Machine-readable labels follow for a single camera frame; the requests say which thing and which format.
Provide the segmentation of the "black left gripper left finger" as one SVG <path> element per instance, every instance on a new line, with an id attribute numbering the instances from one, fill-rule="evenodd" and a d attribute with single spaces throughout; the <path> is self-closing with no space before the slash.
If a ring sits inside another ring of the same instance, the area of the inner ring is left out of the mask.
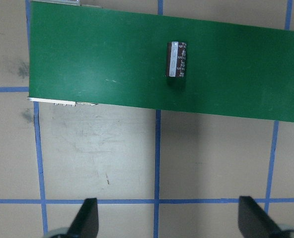
<path id="1" fill-rule="evenodd" d="M 96 238 L 99 230 L 96 198 L 84 200 L 66 235 L 68 238 Z"/>

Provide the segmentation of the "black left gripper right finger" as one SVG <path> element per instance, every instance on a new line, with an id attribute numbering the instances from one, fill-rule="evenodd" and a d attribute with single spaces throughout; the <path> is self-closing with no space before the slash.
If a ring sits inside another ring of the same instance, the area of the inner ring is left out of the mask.
<path id="1" fill-rule="evenodd" d="M 251 196 L 240 196 L 238 228 L 244 238 L 280 238 L 282 230 Z"/>

